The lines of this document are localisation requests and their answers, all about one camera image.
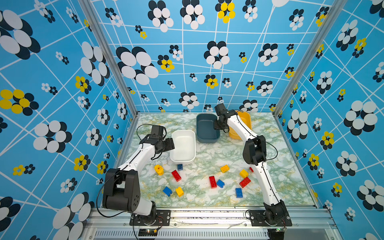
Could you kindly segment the dark teal plastic bin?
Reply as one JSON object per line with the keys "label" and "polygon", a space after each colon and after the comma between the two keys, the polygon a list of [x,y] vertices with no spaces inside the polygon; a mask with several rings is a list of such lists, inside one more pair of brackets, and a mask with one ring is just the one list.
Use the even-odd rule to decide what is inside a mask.
{"label": "dark teal plastic bin", "polygon": [[198,114],[196,117],[197,140],[202,144],[214,144],[220,138],[220,131],[214,129],[214,114]]}

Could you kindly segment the white plastic bin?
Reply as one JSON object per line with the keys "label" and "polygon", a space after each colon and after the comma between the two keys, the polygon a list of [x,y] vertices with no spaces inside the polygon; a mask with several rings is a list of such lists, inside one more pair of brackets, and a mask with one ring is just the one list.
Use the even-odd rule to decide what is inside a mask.
{"label": "white plastic bin", "polygon": [[175,148],[170,159],[176,164],[190,164],[196,158],[196,134],[192,130],[176,130],[172,134]]}

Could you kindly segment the yellow round lego piece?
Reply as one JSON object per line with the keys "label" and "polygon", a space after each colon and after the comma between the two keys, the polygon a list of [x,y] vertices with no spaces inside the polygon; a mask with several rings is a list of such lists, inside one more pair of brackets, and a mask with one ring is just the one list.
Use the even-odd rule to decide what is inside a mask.
{"label": "yellow round lego piece", "polygon": [[156,165],[154,169],[159,176],[164,174],[164,168],[161,165]]}

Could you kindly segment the yellow plastic bin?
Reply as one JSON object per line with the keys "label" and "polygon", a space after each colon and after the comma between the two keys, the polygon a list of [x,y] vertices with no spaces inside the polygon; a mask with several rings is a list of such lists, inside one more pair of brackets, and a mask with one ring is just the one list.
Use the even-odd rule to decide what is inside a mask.
{"label": "yellow plastic bin", "polygon": [[[251,121],[251,116],[249,113],[247,112],[241,112],[241,111],[237,111],[240,119],[243,121],[243,123],[246,124],[246,126],[252,130],[252,121]],[[241,137],[237,134],[237,132],[230,128],[230,132],[229,132],[229,137],[232,138],[232,139],[235,139],[235,140],[241,140]]]}

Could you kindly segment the red long lego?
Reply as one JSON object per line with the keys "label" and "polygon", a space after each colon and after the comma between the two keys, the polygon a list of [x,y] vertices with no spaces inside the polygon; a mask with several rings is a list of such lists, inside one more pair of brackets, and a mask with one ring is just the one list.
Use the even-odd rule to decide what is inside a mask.
{"label": "red long lego", "polygon": [[179,182],[182,179],[182,177],[180,176],[177,170],[172,171],[172,176],[174,177],[176,182]]}
{"label": "red long lego", "polygon": [[239,185],[241,186],[241,188],[245,188],[250,182],[251,182],[251,180],[250,180],[248,177],[246,177],[246,178],[244,178],[244,179],[239,183]]}
{"label": "red long lego", "polygon": [[211,185],[211,188],[214,189],[217,187],[217,182],[216,182],[216,179],[214,176],[210,176],[209,177],[209,181],[210,181],[210,185]]}

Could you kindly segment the yellow tall lego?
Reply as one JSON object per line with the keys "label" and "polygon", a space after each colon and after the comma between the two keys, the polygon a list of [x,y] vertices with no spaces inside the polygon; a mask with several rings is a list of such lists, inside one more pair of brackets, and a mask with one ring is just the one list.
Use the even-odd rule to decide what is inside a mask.
{"label": "yellow tall lego", "polygon": [[249,176],[249,173],[248,173],[246,170],[241,170],[240,173],[239,173],[239,175],[240,175],[243,179],[245,179],[245,178],[247,178],[247,177]]}

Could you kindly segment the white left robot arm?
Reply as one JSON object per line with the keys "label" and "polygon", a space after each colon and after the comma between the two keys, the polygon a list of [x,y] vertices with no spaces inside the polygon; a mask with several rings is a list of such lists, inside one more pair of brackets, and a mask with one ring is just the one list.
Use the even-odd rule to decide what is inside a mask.
{"label": "white left robot arm", "polygon": [[106,173],[102,206],[105,209],[128,212],[150,219],[156,217],[156,203],[141,198],[139,174],[148,161],[175,148],[163,126],[152,125],[151,133],[143,137],[138,149],[122,165]]}

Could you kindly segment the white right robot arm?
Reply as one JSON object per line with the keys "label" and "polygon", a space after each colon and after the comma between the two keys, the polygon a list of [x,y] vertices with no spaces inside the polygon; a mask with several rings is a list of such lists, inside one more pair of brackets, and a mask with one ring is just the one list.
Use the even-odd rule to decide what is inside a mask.
{"label": "white right robot arm", "polygon": [[236,111],[227,110],[224,104],[216,105],[215,111],[218,118],[214,121],[214,129],[222,131],[233,129],[244,142],[244,161],[255,166],[255,174],[263,194],[265,221],[270,226],[286,223],[290,216],[269,173],[265,137],[254,133]]}

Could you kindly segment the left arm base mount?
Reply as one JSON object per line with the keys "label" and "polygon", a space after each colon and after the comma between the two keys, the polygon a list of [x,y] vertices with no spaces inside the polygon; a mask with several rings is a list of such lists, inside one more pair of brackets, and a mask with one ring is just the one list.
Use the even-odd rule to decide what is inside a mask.
{"label": "left arm base mount", "polygon": [[170,210],[156,210],[155,214],[144,215],[132,215],[130,220],[130,226],[134,227],[162,227],[169,226],[171,219]]}

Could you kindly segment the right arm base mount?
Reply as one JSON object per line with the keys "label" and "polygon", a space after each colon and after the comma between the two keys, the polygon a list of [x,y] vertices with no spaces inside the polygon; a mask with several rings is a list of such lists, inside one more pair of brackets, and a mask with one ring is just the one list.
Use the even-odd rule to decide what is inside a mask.
{"label": "right arm base mount", "polygon": [[272,214],[266,210],[247,210],[246,218],[253,227],[292,227],[292,219],[287,211]]}

